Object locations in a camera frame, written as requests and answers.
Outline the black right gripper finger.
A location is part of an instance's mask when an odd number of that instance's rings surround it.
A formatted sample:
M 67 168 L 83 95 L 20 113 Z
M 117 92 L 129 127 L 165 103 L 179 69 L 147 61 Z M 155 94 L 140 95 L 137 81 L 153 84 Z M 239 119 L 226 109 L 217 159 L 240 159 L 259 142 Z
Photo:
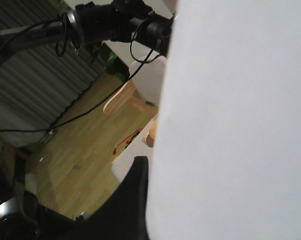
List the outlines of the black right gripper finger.
M 74 221 L 46 210 L 41 240 L 147 240 L 146 205 L 149 161 L 136 156 L 108 200 L 85 220 Z

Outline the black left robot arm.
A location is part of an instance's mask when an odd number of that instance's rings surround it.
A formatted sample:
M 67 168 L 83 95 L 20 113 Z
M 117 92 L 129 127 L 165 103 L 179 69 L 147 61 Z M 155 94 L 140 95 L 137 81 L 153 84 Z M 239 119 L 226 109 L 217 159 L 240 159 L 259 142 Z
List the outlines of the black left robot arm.
M 134 41 L 167 56 L 174 18 L 166 18 L 142 0 L 76 5 L 52 20 L 0 31 L 0 68 L 17 52 L 70 40 L 76 49 L 93 43 Z

